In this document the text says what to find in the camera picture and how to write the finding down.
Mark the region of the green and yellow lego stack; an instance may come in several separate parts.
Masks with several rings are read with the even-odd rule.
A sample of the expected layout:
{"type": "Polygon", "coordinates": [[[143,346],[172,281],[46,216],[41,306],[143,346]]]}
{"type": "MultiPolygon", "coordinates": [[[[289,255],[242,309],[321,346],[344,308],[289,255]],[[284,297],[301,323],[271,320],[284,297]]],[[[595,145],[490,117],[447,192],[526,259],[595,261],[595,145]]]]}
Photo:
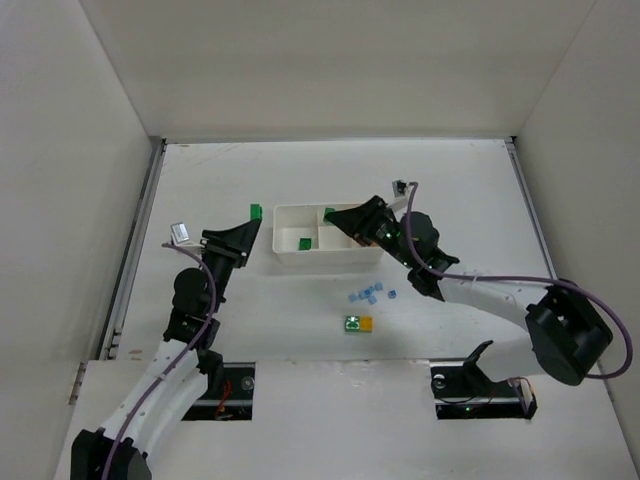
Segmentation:
{"type": "Polygon", "coordinates": [[[251,220],[263,219],[263,207],[259,203],[252,203],[250,205],[250,219],[251,220]]]}

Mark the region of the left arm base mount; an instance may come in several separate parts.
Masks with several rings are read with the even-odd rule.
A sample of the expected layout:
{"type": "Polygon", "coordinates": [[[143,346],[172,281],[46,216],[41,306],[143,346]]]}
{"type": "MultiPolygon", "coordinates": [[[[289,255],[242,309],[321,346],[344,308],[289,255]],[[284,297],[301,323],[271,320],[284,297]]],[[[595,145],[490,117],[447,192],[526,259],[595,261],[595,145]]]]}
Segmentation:
{"type": "Polygon", "coordinates": [[[220,380],[188,409],[183,421],[250,421],[253,416],[255,363],[225,363],[220,380]]]}

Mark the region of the green yellow lego block pair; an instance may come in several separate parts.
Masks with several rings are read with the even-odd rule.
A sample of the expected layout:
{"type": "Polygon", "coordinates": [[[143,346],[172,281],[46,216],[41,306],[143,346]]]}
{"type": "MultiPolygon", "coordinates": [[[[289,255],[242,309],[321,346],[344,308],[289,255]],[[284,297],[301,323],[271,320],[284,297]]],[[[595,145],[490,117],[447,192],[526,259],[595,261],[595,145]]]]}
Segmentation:
{"type": "Polygon", "coordinates": [[[344,332],[369,334],[374,329],[374,321],[370,316],[346,316],[344,319],[344,332]]]}

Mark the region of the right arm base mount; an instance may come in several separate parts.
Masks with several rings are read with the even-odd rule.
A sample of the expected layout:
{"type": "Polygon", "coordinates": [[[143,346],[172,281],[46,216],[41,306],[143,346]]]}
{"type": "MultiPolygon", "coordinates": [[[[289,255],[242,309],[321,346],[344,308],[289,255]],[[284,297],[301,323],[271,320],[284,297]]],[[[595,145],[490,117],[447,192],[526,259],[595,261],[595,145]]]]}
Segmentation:
{"type": "Polygon", "coordinates": [[[528,379],[493,382],[469,359],[431,362],[430,375],[438,420],[531,420],[538,410],[528,379]]]}

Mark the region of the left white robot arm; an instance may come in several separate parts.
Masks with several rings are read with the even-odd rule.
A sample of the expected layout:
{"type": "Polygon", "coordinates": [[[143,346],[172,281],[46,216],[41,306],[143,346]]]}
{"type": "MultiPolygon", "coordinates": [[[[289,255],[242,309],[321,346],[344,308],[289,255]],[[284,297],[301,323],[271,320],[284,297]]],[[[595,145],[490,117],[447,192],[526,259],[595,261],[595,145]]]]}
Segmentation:
{"type": "Polygon", "coordinates": [[[220,328],[232,273],[246,266],[261,218],[226,230],[205,230],[196,246],[166,243],[195,261],[173,282],[166,330],[144,374],[96,430],[81,430],[70,454],[72,479],[149,479],[168,436],[184,415],[224,378],[211,346],[220,328]]]}

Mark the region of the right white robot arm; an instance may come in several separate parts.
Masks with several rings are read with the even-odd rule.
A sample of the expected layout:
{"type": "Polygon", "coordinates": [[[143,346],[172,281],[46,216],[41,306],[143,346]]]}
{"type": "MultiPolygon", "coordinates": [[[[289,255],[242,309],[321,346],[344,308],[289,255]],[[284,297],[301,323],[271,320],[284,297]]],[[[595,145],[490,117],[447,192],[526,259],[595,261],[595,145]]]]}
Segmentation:
{"type": "Polygon", "coordinates": [[[524,330],[524,338],[483,343],[477,365],[493,381],[547,374],[576,386],[613,339],[574,285],[489,281],[439,248],[439,232],[424,213],[396,217],[374,196],[360,206],[329,211],[325,219],[359,245],[377,245],[408,268],[408,280],[421,295],[473,307],[524,330]]]}

